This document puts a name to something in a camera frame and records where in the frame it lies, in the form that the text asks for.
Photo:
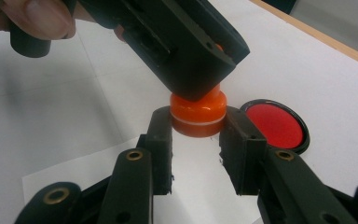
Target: red circle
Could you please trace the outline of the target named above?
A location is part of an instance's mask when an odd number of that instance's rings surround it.
[[[246,115],[273,147],[295,148],[303,140],[303,131],[298,121],[275,105],[253,105],[246,110]]]

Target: white surface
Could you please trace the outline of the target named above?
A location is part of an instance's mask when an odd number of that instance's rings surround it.
[[[213,3],[251,49],[222,83],[228,103],[239,107],[268,98],[294,109],[310,129],[303,159],[324,183],[353,194],[358,185],[358,62],[250,2]],[[112,32],[81,21],[77,27],[73,39],[55,41],[49,56],[39,60],[13,53],[8,34],[0,32],[0,224],[12,223],[23,208],[24,176],[138,137],[152,112],[168,104],[165,87]],[[234,213],[227,210],[227,203],[252,199],[234,195],[216,149],[206,160],[192,161],[203,150],[197,149],[199,139],[176,135],[173,142],[183,148],[174,149],[175,159],[187,162],[175,164],[174,174],[182,176],[176,177],[172,196],[156,198],[156,222],[176,214],[181,215],[178,223],[256,219],[253,212],[242,217],[247,208],[241,206]],[[210,163],[219,175],[208,175],[204,167]],[[181,189],[192,189],[194,175],[205,186],[226,186],[211,195],[187,195]],[[198,207],[206,202],[207,207]],[[197,217],[192,210],[199,211]]]
[[[358,0],[297,0],[290,15],[358,50]]]
[[[138,138],[133,138],[123,144],[26,175],[22,178],[25,203],[39,190],[56,182],[76,183],[82,190],[98,183],[112,174],[118,154],[134,148],[137,141]]]

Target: brass screw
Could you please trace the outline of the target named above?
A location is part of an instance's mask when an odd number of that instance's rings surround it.
[[[275,155],[285,161],[292,161],[295,158],[295,156],[291,152],[284,151],[284,150],[276,151]]]
[[[69,189],[68,188],[56,188],[49,191],[43,197],[43,202],[46,204],[56,204],[61,203],[69,196]]]
[[[129,161],[138,161],[140,160],[142,157],[144,156],[144,153],[142,153],[142,151],[139,150],[133,150],[129,153],[127,153],[127,160]]]

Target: finger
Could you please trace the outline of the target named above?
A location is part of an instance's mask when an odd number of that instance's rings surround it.
[[[68,34],[64,37],[65,39],[69,39],[74,37],[75,33],[76,33],[76,21],[75,19],[72,20],[73,25],[71,26],[71,28],[68,31]]]
[[[117,36],[117,38],[123,42],[126,42],[126,40],[123,37],[123,33],[124,33],[124,28],[121,25],[118,25],[115,28],[115,35]]]
[[[40,39],[61,39],[74,29],[61,0],[5,0],[0,8],[23,31]]]

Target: orange object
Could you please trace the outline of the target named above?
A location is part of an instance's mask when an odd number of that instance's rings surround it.
[[[216,44],[216,47],[220,50],[220,51],[223,51],[223,47],[219,44]]]
[[[208,137],[222,129],[226,108],[227,99],[220,91],[220,85],[197,102],[172,94],[172,126],[177,132],[187,136]]]

